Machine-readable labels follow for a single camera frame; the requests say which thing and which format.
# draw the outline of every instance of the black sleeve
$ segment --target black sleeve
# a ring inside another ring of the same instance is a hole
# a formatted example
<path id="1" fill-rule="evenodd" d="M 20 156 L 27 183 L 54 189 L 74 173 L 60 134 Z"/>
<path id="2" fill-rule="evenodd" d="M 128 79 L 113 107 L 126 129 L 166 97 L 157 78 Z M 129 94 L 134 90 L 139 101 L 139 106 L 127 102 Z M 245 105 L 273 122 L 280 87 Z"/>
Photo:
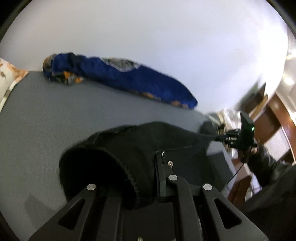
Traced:
<path id="1" fill-rule="evenodd" d="M 257 153 L 249 158 L 248 166 L 262 187 L 276 182 L 287 169 L 292 167 L 290 164 L 276 161 L 262 145 L 258 146 Z"/>

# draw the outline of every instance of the folded clothing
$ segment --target folded clothing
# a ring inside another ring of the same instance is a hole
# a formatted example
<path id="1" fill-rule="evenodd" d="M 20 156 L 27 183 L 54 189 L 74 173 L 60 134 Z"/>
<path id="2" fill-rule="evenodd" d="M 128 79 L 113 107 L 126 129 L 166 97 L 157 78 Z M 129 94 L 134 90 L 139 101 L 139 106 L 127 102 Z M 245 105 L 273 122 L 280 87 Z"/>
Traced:
<path id="1" fill-rule="evenodd" d="M 0 58 L 0 112 L 13 87 L 29 72 L 17 69 L 11 63 Z"/>
<path id="2" fill-rule="evenodd" d="M 194 96 L 178 80 L 128 59 L 53 54 L 44 60 L 43 73 L 64 84 L 91 79 L 174 106 L 193 109 L 197 105 Z"/>

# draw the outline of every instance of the blue fabric with orange pattern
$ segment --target blue fabric with orange pattern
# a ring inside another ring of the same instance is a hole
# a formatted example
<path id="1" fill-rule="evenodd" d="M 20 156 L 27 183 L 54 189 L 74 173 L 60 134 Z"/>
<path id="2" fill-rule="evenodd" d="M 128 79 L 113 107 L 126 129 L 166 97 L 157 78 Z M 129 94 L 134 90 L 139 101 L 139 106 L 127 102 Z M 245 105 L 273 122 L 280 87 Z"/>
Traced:
<path id="1" fill-rule="evenodd" d="M 174 106 L 193 109 L 197 105 L 194 96 L 178 80 L 128 59 L 54 54 L 44 60 L 43 73 L 64 84 L 89 79 Z"/>

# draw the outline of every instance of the black cloth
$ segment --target black cloth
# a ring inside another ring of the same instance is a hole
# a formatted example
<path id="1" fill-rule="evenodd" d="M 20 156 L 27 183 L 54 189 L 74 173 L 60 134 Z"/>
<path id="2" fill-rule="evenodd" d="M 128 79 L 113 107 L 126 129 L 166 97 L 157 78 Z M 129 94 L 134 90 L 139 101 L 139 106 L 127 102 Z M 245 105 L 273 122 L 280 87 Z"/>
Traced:
<path id="1" fill-rule="evenodd" d="M 263 189 L 241 211 L 270 241 L 296 240 L 296 166 L 276 161 L 263 146 L 248 166 Z"/>
<path id="2" fill-rule="evenodd" d="M 200 177 L 213 177 L 210 164 L 198 159 L 192 170 L 193 163 L 186 160 L 207 149 L 214 139 L 215 136 L 162 122 L 96 133 L 62 155 L 61 185 L 68 201 L 90 183 L 100 187 L 119 185 L 124 190 L 124 200 L 130 198 L 130 208 L 142 207 L 151 204 L 156 196 L 154 156 L 157 152 L 179 150 L 182 157 L 174 161 L 174 167 L 178 167 L 184 178 L 186 173 L 190 175 L 194 171 L 195 184 L 202 185 L 204 180 Z"/>

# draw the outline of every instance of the white wall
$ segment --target white wall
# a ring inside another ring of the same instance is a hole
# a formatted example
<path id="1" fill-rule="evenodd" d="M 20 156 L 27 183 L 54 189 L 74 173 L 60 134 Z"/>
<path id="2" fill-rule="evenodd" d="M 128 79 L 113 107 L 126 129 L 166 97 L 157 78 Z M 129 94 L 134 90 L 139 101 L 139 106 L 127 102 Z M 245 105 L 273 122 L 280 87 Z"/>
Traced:
<path id="1" fill-rule="evenodd" d="M 33 0 L 0 44 L 1 58 L 27 70 L 68 51 L 172 75 L 210 112 L 235 105 L 258 80 L 275 91 L 287 29 L 265 0 Z"/>

